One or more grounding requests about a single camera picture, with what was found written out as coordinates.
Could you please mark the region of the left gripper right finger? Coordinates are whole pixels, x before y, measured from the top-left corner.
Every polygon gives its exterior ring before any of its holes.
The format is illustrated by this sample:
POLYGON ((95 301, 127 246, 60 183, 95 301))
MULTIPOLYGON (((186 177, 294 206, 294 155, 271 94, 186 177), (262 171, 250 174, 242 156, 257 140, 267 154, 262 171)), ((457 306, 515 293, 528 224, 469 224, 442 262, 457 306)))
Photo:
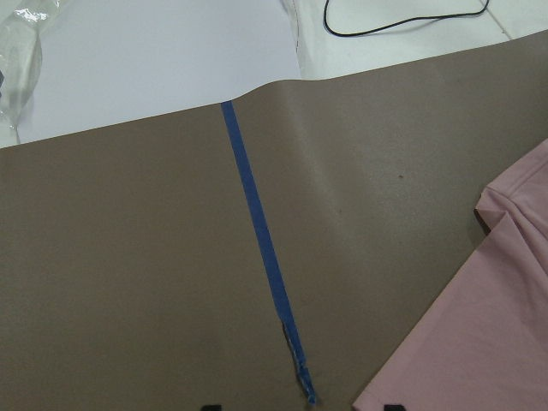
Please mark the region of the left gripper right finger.
POLYGON ((402 404, 385 404, 384 411, 405 411, 405 406, 402 404))

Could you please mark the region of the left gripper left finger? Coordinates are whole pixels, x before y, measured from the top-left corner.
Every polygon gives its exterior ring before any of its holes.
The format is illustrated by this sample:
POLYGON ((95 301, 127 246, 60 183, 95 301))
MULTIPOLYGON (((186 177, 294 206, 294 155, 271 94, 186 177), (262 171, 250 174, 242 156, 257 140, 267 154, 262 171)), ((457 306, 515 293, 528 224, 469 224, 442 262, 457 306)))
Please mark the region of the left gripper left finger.
POLYGON ((221 411, 221 404, 206 404, 201 407, 201 411, 221 411))

